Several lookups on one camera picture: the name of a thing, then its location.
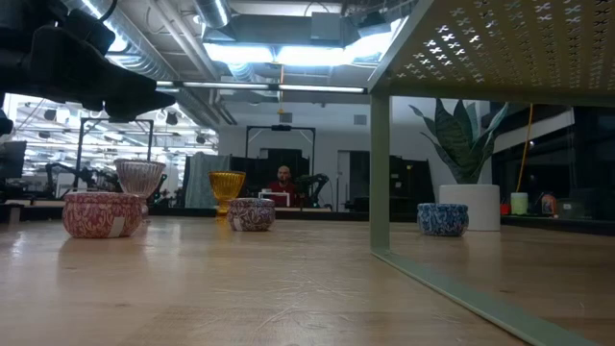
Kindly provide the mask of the pale green cup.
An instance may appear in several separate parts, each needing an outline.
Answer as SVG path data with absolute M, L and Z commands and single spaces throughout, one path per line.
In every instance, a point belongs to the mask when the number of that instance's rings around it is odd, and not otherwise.
M 512 192 L 510 194 L 512 215 L 525 215 L 528 213 L 529 195 L 526 192 Z

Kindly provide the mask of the smoky purple glass candle holder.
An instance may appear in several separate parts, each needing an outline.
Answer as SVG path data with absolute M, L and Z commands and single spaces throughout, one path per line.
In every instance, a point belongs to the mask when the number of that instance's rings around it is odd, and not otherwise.
M 113 163 L 122 190 L 139 198 L 141 213 L 146 216 L 149 210 L 147 199 L 159 187 L 166 165 L 157 161 L 128 159 L 117 159 Z

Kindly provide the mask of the amber glass candle holder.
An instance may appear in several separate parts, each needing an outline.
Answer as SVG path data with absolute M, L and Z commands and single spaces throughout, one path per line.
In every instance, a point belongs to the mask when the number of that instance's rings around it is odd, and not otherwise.
M 239 195 L 245 178 L 245 172 L 210 171 L 209 182 L 212 194 L 217 201 L 217 214 L 219 216 L 227 214 L 229 202 Z

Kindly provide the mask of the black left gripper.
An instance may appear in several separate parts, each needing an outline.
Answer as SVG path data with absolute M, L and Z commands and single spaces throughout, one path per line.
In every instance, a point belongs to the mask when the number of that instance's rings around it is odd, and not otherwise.
M 62 0 L 0 0 L 0 93 L 78 103 L 124 120 L 174 105 L 155 80 L 100 54 L 115 41 L 105 25 L 114 9 L 112 0 L 96 17 Z

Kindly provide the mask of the green perforated metal shelf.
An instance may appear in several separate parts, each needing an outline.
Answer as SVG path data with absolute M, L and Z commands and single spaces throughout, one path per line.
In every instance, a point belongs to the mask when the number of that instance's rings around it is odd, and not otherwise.
M 368 92 L 371 253 L 527 343 L 590 346 L 391 251 L 390 107 L 396 96 L 615 107 L 615 0 L 418 0 Z

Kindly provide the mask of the pink patterned candle tin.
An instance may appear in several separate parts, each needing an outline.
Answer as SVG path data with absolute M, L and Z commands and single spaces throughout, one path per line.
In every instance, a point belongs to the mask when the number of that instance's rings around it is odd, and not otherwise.
M 129 237 L 141 222 L 141 200 L 133 194 L 75 192 L 64 197 L 62 224 L 74 238 Z

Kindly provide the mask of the person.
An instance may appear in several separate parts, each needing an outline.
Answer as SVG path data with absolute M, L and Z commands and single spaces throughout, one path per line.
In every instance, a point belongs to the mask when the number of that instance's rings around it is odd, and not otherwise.
M 296 206 L 296 188 L 295 188 L 295 185 L 291 181 L 291 173 L 290 173 L 290 169 L 288 166 L 282 165 L 278 168 L 277 180 L 274 182 L 271 182 L 267 186 L 267 188 L 270 189 L 270 191 L 276 191 L 276 192 L 284 191 L 284 192 L 290 193 L 291 200 L 292 200 L 290 207 Z

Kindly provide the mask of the black gantry frame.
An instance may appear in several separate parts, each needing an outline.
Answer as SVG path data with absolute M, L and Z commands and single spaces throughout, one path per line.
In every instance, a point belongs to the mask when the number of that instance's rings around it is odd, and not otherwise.
M 153 160 L 154 121 L 111 117 L 82 117 L 78 130 L 74 169 L 98 172 L 115 170 L 116 160 Z
M 250 146 L 250 142 L 256 138 L 257 136 L 254 136 L 252 138 L 250 138 L 250 132 L 253 129 L 258 129 L 258 130 L 269 130 L 272 132 L 292 132 L 292 131 L 298 131 L 298 132 L 302 132 L 302 131 L 309 131 L 311 132 L 311 140 L 309 140 L 309 142 L 311 143 L 311 159 L 310 159 L 310 173 L 313 175 L 315 173 L 315 147 L 316 147 L 316 128 L 313 127 L 293 127 L 290 125 L 271 125 L 271 126 L 251 126 L 248 125 L 246 126 L 246 130 L 245 130 L 245 142 L 244 142 L 244 157 L 248 158 L 249 157 L 249 146 Z

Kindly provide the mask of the black monitor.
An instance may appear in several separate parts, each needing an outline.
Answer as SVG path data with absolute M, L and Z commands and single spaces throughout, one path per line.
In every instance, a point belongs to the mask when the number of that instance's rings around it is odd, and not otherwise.
M 22 177 L 26 148 L 26 141 L 0 143 L 0 179 Z

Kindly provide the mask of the long ceiling light strip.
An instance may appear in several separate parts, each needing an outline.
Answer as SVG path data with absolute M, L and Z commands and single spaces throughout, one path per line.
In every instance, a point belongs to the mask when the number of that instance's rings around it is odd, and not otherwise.
M 326 92 L 345 94 L 366 94 L 365 87 L 357 86 L 311 86 L 290 84 L 258 84 L 258 83 L 226 83 L 226 82 L 183 82 L 183 81 L 157 81 L 157 87 L 166 88 L 207 88 L 230 90 L 261 90 L 261 91 L 301 91 Z

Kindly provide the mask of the snake plant in white pot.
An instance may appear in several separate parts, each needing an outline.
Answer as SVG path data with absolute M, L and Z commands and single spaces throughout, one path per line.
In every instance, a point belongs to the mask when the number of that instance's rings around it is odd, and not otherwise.
M 482 184 L 480 177 L 494 154 L 499 126 L 508 115 L 508 103 L 496 111 L 487 127 L 481 126 L 477 106 L 462 100 L 447 111 L 437 98 L 431 117 L 414 106 L 409 108 L 424 121 L 428 129 L 424 136 L 455 179 L 453 184 L 439 187 L 438 202 L 465 206 L 470 231 L 497 232 L 501 228 L 500 189 L 494 184 Z

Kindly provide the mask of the grey-green cloth panel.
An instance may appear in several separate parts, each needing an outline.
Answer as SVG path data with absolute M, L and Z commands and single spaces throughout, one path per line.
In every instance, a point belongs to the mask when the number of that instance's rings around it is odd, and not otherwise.
M 229 170 L 231 157 L 206 155 L 199 152 L 189 157 L 186 164 L 184 206 L 189 209 L 214 209 L 217 201 L 212 192 L 209 173 Z

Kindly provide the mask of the silver ventilation duct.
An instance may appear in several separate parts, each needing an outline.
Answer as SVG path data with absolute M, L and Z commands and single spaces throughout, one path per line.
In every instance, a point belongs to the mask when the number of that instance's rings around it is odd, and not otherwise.
M 82 10 L 96 17 L 104 14 L 111 0 L 61 0 L 70 10 Z M 171 67 L 150 40 L 139 31 L 132 20 L 116 6 L 105 24 L 116 34 L 126 49 L 110 50 L 107 57 L 120 66 L 157 81 L 179 81 L 180 74 Z M 194 91 L 181 88 L 172 92 L 180 109 L 197 125 L 217 129 L 232 125 L 231 119 L 217 106 L 198 97 Z

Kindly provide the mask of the purple patterned candle tin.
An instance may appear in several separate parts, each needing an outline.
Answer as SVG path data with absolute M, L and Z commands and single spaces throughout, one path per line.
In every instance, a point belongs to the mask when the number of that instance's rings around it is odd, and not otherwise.
M 227 221 L 236 232 L 266 232 L 275 219 L 275 202 L 270 199 L 237 198 L 228 204 Z

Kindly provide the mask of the dark blue patterned candle tin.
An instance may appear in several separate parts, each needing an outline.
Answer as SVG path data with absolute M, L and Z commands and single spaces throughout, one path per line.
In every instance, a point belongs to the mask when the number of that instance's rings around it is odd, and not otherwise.
M 417 224 L 423 235 L 463 236 L 469 225 L 468 207 L 462 204 L 419 204 Z

